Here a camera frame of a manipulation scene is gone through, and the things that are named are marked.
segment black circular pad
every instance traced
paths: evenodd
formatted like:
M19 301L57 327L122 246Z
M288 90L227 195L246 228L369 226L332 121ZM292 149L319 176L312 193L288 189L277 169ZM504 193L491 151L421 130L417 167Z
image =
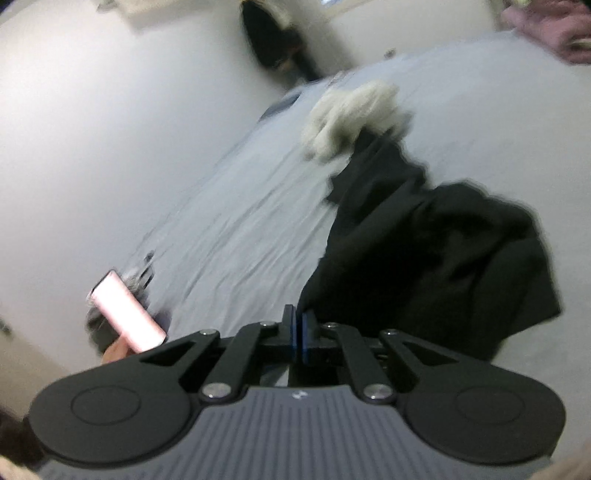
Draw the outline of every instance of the black circular pad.
M483 465L549 454L566 418L562 402L545 385L481 362L427 369L404 413L437 450Z
M460 413L468 420L485 425L514 421L524 407L519 395L498 387L472 387L456 397L456 408Z
M113 425L133 417L139 410L139 395L124 387L96 387L76 396L72 412L91 425Z
M189 420L189 398L173 373L129 358L66 377L37 396L31 427L70 463L139 461L172 442Z

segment pink fabric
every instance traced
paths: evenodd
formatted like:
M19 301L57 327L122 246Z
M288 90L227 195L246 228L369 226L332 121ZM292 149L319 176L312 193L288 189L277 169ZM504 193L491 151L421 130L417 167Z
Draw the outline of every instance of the pink fabric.
M583 4L568 0L534 1L524 9L507 8L502 18L562 59L571 63L591 63L591 50L570 45L577 38L591 38L591 12Z

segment black cloth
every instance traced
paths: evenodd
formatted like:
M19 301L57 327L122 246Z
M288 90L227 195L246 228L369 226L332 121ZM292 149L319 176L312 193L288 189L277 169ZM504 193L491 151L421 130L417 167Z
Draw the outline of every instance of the black cloth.
M308 81L322 78L314 62L305 53L304 39L295 27L285 29L255 0L242 2L242 23L256 59L266 69L277 69L292 60Z
M27 418L19 421L0 410L0 455L28 468L35 468L41 462L43 451Z
M242 2L242 23L259 63L277 68L289 59L288 44L275 18L254 0Z
M298 312L396 328L489 360L560 313L532 214L467 182L431 188L389 137L362 131L327 199L339 205Z

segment silver screw head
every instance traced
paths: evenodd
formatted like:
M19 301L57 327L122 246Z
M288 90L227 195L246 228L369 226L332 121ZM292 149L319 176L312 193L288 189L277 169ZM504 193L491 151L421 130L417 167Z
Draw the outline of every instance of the silver screw head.
M201 393L208 398L227 397L232 392L232 388L227 383L209 383L201 389Z
M394 390L383 383L372 383L363 389L363 394L371 400L384 400L393 393Z

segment wrinkled sheet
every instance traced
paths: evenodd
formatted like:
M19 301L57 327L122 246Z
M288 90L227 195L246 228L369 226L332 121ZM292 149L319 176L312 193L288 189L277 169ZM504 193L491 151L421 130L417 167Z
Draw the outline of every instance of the wrinkled sheet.
M495 362L555 389L567 408L557 456L591 436L591 68L568 66L514 33L399 56L349 73L400 87L414 113L404 144L433 183L472 179L539 215L564 313L506 341ZM327 82L261 121L149 232L151 311L171 309L171 338L232 335L280 320L314 271L334 220L329 163L303 157L304 119Z

